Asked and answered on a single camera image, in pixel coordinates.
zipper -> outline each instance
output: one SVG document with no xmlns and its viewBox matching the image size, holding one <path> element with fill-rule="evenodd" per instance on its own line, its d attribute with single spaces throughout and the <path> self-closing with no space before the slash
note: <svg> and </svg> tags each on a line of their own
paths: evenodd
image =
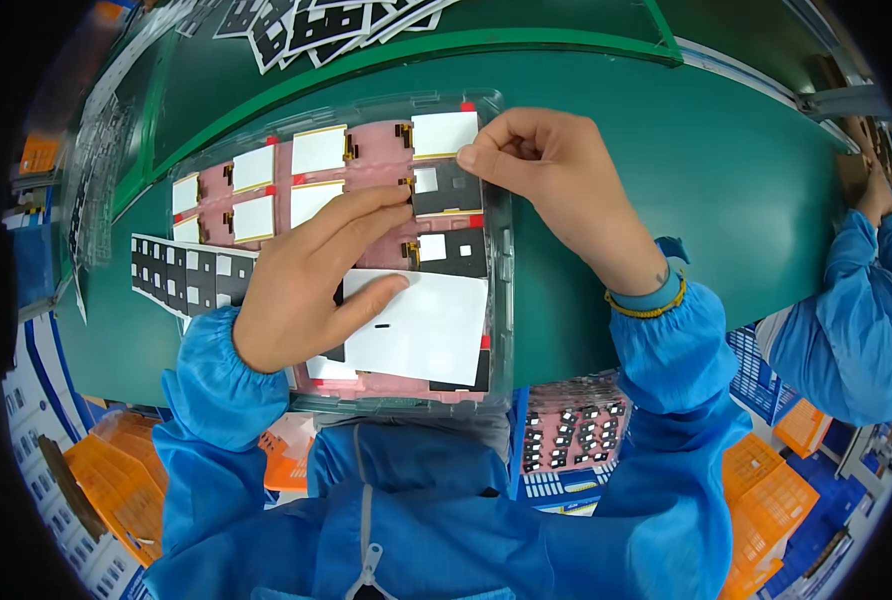
<svg viewBox="0 0 892 600">
<path fill-rule="evenodd" d="M 372 529 L 373 486 L 370 486 L 366 479 L 363 454 L 360 452 L 360 425 L 358 423 L 353 426 L 353 446 L 356 447 L 356 466 L 359 469 L 359 479 L 362 480 L 362 508 L 359 520 L 359 556 L 362 559 L 362 570 L 359 571 L 358 579 L 346 591 L 345 600 L 353 600 L 363 586 L 372 586 L 388 600 L 396 600 L 376 582 L 376 567 L 380 564 L 380 558 L 383 557 L 383 546 L 378 543 L 369 543 L 369 532 Z"/>
</svg>

green table edge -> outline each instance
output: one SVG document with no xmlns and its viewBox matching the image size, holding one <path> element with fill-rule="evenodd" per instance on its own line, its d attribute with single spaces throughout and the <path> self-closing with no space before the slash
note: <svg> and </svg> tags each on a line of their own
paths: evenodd
<svg viewBox="0 0 892 600">
<path fill-rule="evenodd" d="M 113 214 L 120 214 L 143 188 L 162 178 L 177 162 L 248 119 L 274 108 L 276 104 L 295 100 L 300 95 L 332 85 L 345 75 L 382 69 L 406 58 L 419 62 L 428 58 L 459 54 L 518 49 L 543 50 L 552 45 L 563 50 L 615 54 L 655 61 L 668 66 L 682 65 L 680 47 L 673 39 L 666 21 L 658 13 L 656 3 L 654 0 L 647 0 L 647 5 L 650 5 L 650 10 L 653 11 L 665 46 L 610 33 L 543 28 L 465 30 L 426 35 L 395 44 L 379 44 L 377 47 L 350 54 L 343 60 L 337 60 L 320 69 L 308 71 L 272 86 L 226 112 L 159 164 L 154 165 L 152 147 L 159 117 L 159 101 L 168 81 L 170 58 L 176 45 L 173 39 L 167 40 L 160 50 L 142 114 L 142 140 L 137 166 L 130 169 L 116 186 Z M 174 32 L 170 31 L 168 35 L 173 36 Z"/>
</svg>

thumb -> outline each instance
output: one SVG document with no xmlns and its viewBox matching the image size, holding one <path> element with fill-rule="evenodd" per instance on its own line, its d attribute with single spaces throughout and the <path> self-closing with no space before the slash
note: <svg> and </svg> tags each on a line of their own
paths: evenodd
<svg viewBox="0 0 892 600">
<path fill-rule="evenodd" d="M 476 177 L 494 186 L 504 187 L 513 194 L 529 197 L 536 189 L 538 165 L 504 151 L 468 144 L 459 149 L 456 163 Z"/>
<path fill-rule="evenodd" d="M 397 294 L 410 287 L 410 281 L 401 274 L 391 274 L 373 279 L 356 294 L 337 306 L 330 318 L 330 338 L 338 346 L 376 315 L 383 312 Z"/>
</svg>

zipper pull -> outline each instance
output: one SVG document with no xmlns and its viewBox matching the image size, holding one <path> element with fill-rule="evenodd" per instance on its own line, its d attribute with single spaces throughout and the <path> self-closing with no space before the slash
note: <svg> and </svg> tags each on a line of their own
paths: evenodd
<svg viewBox="0 0 892 600">
<path fill-rule="evenodd" d="M 359 578 L 365 586 L 372 586 L 376 583 L 374 573 L 376 566 L 380 564 L 380 558 L 383 556 L 383 546 L 378 543 L 371 543 L 366 548 L 366 556 L 362 559 L 362 573 Z"/>
</svg>

green table surface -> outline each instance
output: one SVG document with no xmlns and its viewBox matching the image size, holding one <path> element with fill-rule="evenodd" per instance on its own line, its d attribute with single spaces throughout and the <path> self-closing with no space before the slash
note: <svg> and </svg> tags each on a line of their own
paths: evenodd
<svg viewBox="0 0 892 600">
<path fill-rule="evenodd" d="M 509 107 L 585 114 L 654 236 L 681 237 L 690 281 L 711 287 L 737 328 L 818 291 L 840 200 L 834 153 L 818 125 L 740 83 L 689 66 L 563 51 L 466 54 L 369 73 L 278 106 L 236 135 L 308 110 L 379 94 L 499 90 Z M 89 272 L 89 325 L 72 293 L 56 308 L 73 384 L 111 401 L 162 404 L 176 364 L 176 319 L 130 290 L 129 236 L 165 236 L 160 181 L 113 225 L 112 261 Z M 517 198 L 515 384 L 617 365 L 603 287 Z"/>
<path fill-rule="evenodd" d="M 443 56 L 550 47 L 682 62 L 655 0 L 466 1 L 444 10 L 435 30 L 404 31 L 318 69 L 302 54 L 286 69 L 274 66 L 265 74 L 245 38 L 212 38 L 224 17 L 225 10 L 214 10 L 191 38 L 165 34 L 116 90 L 120 100 L 133 100 L 141 117 L 116 188 L 116 213 L 177 161 L 257 114 L 367 72 Z"/>
</svg>

